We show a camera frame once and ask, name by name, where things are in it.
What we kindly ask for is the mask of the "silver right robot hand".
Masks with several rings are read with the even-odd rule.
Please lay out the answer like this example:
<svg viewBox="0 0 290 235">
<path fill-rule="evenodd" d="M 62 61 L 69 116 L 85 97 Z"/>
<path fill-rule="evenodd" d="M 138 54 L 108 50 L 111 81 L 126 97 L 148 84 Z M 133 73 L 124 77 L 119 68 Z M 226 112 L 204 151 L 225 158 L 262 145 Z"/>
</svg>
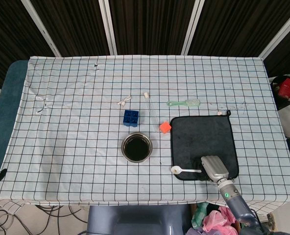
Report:
<svg viewBox="0 0 290 235">
<path fill-rule="evenodd" d="M 201 170 L 197 176 L 199 181 L 218 183 L 220 180 L 228 180 L 229 178 L 229 171 L 219 156 L 203 156 L 197 161 L 196 166 Z"/>
</svg>

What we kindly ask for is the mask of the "white plastic spoon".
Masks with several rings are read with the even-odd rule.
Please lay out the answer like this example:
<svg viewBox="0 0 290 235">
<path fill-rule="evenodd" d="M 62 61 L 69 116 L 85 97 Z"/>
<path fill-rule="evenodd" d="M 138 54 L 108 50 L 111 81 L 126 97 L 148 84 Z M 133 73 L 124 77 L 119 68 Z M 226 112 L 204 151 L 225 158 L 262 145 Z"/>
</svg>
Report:
<svg viewBox="0 0 290 235">
<path fill-rule="evenodd" d="M 192 172 L 192 173 L 201 173 L 200 169 L 182 169 L 180 166 L 175 165 L 171 168 L 173 174 L 180 174 L 182 172 Z"/>
</svg>

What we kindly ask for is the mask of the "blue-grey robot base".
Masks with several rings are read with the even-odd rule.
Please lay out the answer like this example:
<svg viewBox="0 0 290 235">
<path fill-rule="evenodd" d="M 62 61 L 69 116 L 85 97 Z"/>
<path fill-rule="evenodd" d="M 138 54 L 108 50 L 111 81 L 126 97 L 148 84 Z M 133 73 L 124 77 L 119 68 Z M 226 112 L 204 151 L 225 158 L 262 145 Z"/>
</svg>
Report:
<svg viewBox="0 0 290 235">
<path fill-rule="evenodd" d="M 90 206 L 86 235 L 185 235 L 189 205 Z"/>
</svg>

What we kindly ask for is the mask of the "black cloth mat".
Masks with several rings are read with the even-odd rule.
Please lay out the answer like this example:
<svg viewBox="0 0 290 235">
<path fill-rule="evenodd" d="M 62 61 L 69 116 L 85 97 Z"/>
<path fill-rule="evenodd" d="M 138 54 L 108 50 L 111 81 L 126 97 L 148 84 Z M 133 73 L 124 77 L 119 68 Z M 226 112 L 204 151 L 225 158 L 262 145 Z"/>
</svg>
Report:
<svg viewBox="0 0 290 235">
<path fill-rule="evenodd" d="M 182 172 L 182 181 L 206 181 L 210 178 L 202 167 L 203 156 L 218 156 L 229 172 L 229 179 L 239 175 L 239 164 L 230 122 L 231 111 L 223 115 L 182 116 L 171 120 L 170 147 L 172 165 L 201 172 Z"/>
</svg>

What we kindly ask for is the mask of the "round metal cup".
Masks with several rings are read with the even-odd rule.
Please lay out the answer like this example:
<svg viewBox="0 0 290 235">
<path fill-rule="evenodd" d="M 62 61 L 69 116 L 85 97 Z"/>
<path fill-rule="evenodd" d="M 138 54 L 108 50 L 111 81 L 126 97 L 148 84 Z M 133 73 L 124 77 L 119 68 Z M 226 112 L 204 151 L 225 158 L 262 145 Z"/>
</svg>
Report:
<svg viewBox="0 0 290 235">
<path fill-rule="evenodd" d="M 126 136 L 121 143 L 121 152 L 132 163 L 146 161 L 153 150 L 151 139 L 144 133 L 134 132 Z"/>
</svg>

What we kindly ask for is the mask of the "green plastic bag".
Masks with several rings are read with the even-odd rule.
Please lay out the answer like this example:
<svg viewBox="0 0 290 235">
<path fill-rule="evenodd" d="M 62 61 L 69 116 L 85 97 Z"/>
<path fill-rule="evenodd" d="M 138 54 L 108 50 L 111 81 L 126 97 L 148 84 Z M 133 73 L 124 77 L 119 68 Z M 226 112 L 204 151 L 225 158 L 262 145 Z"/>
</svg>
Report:
<svg viewBox="0 0 290 235">
<path fill-rule="evenodd" d="M 192 217 L 192 227 L 198 228 L 202 225 L 202 221 L 204 219 L 204 217 L 207 215 L 207 207 L 208 207 L 209 203 L 208 202 L 202 202 L 202 203 L 198 203 L 197 204 L 197 208 L 193 214 Z"/>
</svg>

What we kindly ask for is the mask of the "pink plastic bag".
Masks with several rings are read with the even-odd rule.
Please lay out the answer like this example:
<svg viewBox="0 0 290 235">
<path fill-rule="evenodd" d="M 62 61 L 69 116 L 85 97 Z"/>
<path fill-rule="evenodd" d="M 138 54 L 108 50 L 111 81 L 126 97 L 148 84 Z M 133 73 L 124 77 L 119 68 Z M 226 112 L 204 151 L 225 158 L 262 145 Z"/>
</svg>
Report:
<svg viewBox="0 0 290 235">
<path fill-rule="evenodd" d="M 218 211 L 211 211 L 203 219 L 203 231 L 207 233 L 220 233 L 220 235 L 239 235 L 232 226 L 236 222 L 231 210 L 227 207 L 219 207 Z"/>
</svg>

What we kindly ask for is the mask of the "orange cube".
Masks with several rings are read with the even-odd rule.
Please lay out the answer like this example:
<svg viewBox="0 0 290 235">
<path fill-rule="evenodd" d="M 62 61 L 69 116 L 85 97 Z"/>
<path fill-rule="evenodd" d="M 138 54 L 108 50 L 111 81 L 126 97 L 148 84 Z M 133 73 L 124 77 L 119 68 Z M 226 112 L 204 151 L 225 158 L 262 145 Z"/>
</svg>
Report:
<svg viewBox="0 0 290 235">
<path fill-rule="evenodd" d="M 169 122 L 165 121 L 160 124 L 159 129 L 163 134 L 166 134 L 171 130 L 171 125 L 169 124 Z"/>
</svg>

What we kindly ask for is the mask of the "purple plastic bag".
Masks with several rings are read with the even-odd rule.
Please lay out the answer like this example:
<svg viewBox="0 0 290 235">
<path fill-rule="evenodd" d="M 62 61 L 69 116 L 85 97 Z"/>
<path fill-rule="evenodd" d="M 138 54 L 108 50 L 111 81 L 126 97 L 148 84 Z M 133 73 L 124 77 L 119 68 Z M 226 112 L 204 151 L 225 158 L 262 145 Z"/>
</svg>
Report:
<svg viewBox="0 0 290 235">
<path fill-rule="evenodd" d="M 201 227 L 198 227 L 196 229 L 189 228 L 189 230 L 186 232 L 186 235 L 203 235 L 204 231 Z"/>
</svg>

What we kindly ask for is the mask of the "green plastic brush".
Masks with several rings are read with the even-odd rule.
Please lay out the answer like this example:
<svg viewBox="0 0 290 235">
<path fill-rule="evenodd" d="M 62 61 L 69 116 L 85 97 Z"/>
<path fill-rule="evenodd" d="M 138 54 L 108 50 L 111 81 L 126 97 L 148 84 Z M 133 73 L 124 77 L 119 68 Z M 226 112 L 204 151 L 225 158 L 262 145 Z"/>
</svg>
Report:
<svg viewBox="0 0 290 235">
<path fill-rule="evenodd" d="M 167 105 L 171 106 L 186 106 L 186 107 L 198 107 L 200 101 L 198 99 L 189 99 L 185 101 L 168 101 Z"/>
</svg>

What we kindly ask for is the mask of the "glass tube with white stopper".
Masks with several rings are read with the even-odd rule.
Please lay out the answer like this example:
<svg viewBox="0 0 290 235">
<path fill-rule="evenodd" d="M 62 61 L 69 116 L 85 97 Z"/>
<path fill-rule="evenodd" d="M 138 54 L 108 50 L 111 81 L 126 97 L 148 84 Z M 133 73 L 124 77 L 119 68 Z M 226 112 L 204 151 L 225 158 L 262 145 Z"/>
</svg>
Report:
<svg viewBox="0 0 290 235">
<path fill-rule="evenodd" d="M 149 112 L 149 116 L 150 116 L 150 119 L 151 119 L 151 123 L 157 125 L 158 121 L 157 121 L 157 118 L 156 118 L 155 110 L 152 108 L 152 104 L 151 104 L 150 96 L 149 96 L 148 92 L 144 93 L 144 98 L 145 98 L 145 102 L 146 102 L 147 109 L 148 109 L 148 112 Z"/>
</svg>

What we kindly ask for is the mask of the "black waste bin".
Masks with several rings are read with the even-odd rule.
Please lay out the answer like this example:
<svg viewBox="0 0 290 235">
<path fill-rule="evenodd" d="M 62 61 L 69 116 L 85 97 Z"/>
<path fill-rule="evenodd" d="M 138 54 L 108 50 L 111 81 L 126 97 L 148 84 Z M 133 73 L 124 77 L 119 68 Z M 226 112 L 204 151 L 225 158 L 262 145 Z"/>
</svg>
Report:
<svg viewBox="0 0 290 235">
<path fill-rule="evenodd" d="M 280 97 L 278 95 L 279 89 L 280 89 L 280 84 L 286 79 L 290 78 L 288 75 L 280 75 L 276 78 L 273 79 L 271 82 L 270 86 L 272 89 L 273 97 L 277 106 L 277 110 L 281 110 L 287 106 L 290 105 L 290 97 L 289 98 L 284 98 Z"/>
</svg>

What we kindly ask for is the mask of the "red carton box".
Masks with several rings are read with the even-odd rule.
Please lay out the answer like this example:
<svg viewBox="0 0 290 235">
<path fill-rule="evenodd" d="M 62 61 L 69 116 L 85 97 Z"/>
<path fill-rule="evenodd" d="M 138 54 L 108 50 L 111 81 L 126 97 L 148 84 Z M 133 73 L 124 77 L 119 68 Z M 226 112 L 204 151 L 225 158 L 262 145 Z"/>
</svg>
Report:
<svg viewBox="0 0 290 235">
<path fill-rule="evenodd" d="M 278 92 L 280 97 L 289 98 L 290 97 L 290 78 L 286 78 L 281 84 Z"/>
</svg>

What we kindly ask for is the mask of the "white checked tablecloth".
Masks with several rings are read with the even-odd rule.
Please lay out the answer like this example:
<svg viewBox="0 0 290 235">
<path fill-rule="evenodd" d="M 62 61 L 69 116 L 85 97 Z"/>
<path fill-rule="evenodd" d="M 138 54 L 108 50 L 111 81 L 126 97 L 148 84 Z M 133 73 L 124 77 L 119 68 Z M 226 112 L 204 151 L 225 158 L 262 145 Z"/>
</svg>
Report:
<svg viewBox="0 0 290 235">
<path fill-rule="evenodd" d="M 148 92 L 158 124 L 152 124 Z M 249 202 L 290 201 L 290 155 L 260 58 L 120 55 L 31 57 L 6 142 L 0 204 L 168 204 L 221 201 L 215 184 L 170 171 L 159 123 L 231 111 L 236 186 Z M 198 107 L 168 101 L 198 99 Z M 125 110 L 138 126 L 123 124 Z M 150 157 L 132 163 L 123 139 L 141 132 Z"/>
</svg>

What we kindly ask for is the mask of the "white partition post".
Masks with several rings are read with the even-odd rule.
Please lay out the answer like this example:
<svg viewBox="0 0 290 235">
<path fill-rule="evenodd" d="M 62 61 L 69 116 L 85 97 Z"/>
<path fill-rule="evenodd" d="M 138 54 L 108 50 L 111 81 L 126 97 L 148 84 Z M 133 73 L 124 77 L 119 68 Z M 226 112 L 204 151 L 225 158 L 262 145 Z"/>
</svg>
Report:
<svg viewBox="0 0 290 235">
<path fill-rule="evenodd" d="M 188 24 L 186 36 L 185 36 L 184 43 L 181 50 L 181 55 L 188 55 L 189 53 L 193 36 L 195 34 L 195 30 L 196 30 L 196 27 L 197 27 L 197 24 L 198 24 L 198 21 L 199 21 L 199 18 L 200 18 L 200 15 L 204 6 L 204 2 L 205 0 L 194 1 L 190 21 Z"/>
<path fill-rule="evenodd" d="M 264 50 L 260 53 L 259 57 L 262 60 L 266 59 L 289 33 L 290 33 L 290 17 L 285 22 L 285 24 L 280 28 L 280 30 L 275 34 L 272 40 L 264 48 Z"/>
<path fill-rule="evenodd" d="M 28 14 L 32 18 L 33 22 L 39 29 L 40 33 L 42 34 L 43 38 L 47 42 L 48 46 L 50 47 L 51 51 L 55 55 L 55 57 L 61 57 L 61 53 L 58 50 L 57 46 L 55 45 L 53 39 L 51 38 L 49 32 L 47 31 L 45 25 L 43 24 L 41 18 L 39 17 L 37 11 L 35 10 L 34 6 L 32 5 L 30 0 L 21 0 L 21 3 L 27 10 Z"/>
<path fill-rule="evenodd" d="M 109 0 L 98 0 L 110 55 L 117 55 L 117 46 Z"/>
</svg>

